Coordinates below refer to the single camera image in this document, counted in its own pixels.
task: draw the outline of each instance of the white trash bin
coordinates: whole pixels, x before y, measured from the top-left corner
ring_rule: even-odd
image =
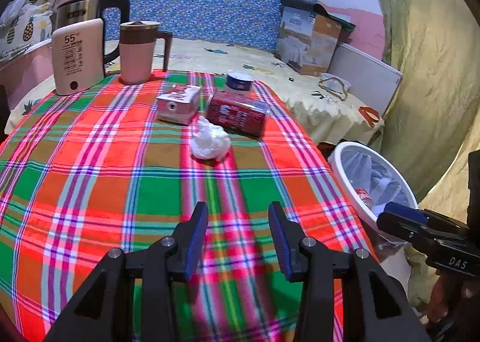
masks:
[[[377,216],[385,204],[395,201],[418,208],[415,196],[402,175],[376,151],[356,142],[342,142],[328,157],[333,175],[365,227],[380,261],[396,253],[405,242],[378,229]],[[373,208],[360,199],[356,189],[364,189]]]

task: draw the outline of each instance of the white tissue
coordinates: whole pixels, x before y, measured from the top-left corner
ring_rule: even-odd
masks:
[[[191,152],[200,159],[220,160],[229,151],[230,137],[220,126],[210,123],[203,116],[197,120],[197,130],[190,142]]]

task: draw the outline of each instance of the plaid tablecloth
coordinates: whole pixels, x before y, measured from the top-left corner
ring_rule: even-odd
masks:
[[[155,79],[125,86],[109,77],[71,96],[52,93],[2,145],[0,303],[29,341],[41,341],[110,248],[146,248],[205,201],[200,267],[174,286],[182,339],[291,340],[302,284],[279,271],[269,203],[279,200],[309,236],[344,251],[367,246],[356,215],[265,84],[251,93],[272,106],[263,138],[232,133],[225,159],[205,162],[191,155],[194,125],[155,120],[155,97],[172,83],[200,85],[202,112],[225,78],[155,71]],[[337,285],[336,341],[341,319]]]

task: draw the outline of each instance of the hand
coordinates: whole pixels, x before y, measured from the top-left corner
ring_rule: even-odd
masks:
[[[430,302],[427,306],[427,317],[430,322],[437,323],[448,314],[449,302],[452,296],[458,294],[454,292],[454,287],[459,280],[457,275],[437,270],[440,275],[437,282],[433,286],[430,295]],[[480,279],[465,279],[460,281],[460,297],[471,298],[480,293]]]

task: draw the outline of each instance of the pillow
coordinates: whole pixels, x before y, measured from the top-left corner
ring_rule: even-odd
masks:
[[[51,36],[50,16],[59,1],[15,0],[8,4],[0,17],[0,65]]]

